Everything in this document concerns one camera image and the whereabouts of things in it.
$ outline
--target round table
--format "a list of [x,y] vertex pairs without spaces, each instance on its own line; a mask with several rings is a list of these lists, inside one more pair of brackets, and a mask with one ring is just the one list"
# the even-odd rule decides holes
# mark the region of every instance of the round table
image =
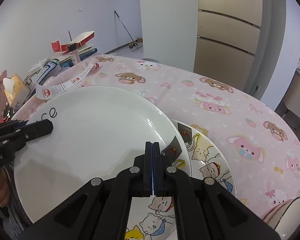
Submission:
[[[61,73],[49,85],[71,79],[91,63],[99,68],[71,89],[106,85],[130,90],[170,118],[201,130],[230,164],[237,198],[256,215],[300,196],[300,142],[285,121],[262,102],[182,69],[101,54]],[[33,96],[15,118],[29,119],[44,103]]]

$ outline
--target receipt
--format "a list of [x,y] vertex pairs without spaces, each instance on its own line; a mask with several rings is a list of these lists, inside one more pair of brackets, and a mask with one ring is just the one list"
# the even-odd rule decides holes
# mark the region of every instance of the receipt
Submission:
[[42,86],[39,84],[35,85],[36,97],[39,99],[49,100],[57,95],[62,94],[64,91],[73,87],[77,83],[79,83],[82,79],[88,75],[89,71],[93,68],[94,64],[89,64],[86,69],[79,75],[74,77],[71,80],[68,80],[60,85],[56,86]]

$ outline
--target open red and white box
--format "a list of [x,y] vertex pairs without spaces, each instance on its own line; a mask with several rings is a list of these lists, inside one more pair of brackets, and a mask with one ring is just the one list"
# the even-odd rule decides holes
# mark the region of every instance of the open red and white box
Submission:
[[[78,37],[76,37],[74,40],[72,40],[68,44],[76,43],[77,46],[80,47],[80,46],[83,46],[84,44],[86,44],[93,37],[94,37],[94,31],[93,32],[84,32],[84,33],[81,33]],[[51,42],[53,52],[68,51],[68,44],[60,44],[59,40]]]

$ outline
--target person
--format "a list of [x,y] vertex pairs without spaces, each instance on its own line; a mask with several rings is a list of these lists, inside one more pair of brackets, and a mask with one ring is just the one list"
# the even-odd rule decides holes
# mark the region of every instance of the person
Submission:
[[17,240],[26,228],[32,225],[19,200],[14,183],[14,163],[0,168],[0,207],[7,207],[9,217],[3,219],[4,231],[12,240]]

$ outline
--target wall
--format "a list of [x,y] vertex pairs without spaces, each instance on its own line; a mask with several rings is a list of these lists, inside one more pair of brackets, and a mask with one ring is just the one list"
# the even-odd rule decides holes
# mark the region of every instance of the wall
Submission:
[[286,0],[286,26],[282,48],[273,75],[261,102],[275,110],[295,73],[300,58],[300,6],[296,0]]
[[142,36],[140,0],[5,0],[0,6],[0,72],[25,77],[31,65],[52,55],[52,41],[70,41],[68,29],[72,38],[95,31],[90,43],[101,53],[128,43],[114,10],[133,38]]
[[144,57],[193,71],[198,0],[140,0]]
[[271,13],[270,15],[268,13],[263,14],[265,18],[262,19],[262,23],[270,23],[268,37],[266,35],[260,36],[261,40],[259,40],[259,42],[266,40],[266,48],[261,58],[258,73],[249,92],[249,94],[252,95],[256,86],[260,87],[254,94],[254,97],[259,100],[262,98],[276,67],[282,48],[286,22],[286,0],[271,0],[268,6],[271,7]]
[[252,66],[250,68],[249,76],[247,78],[243,92],[249,93],[254,80],[258,74],[264,53],[266,51],[266,45],[269,36],[271,22],[271,0],[262,0],[262,21],[261,30],[259,35],[259,41],[256,51],[256,56],[254,57]]

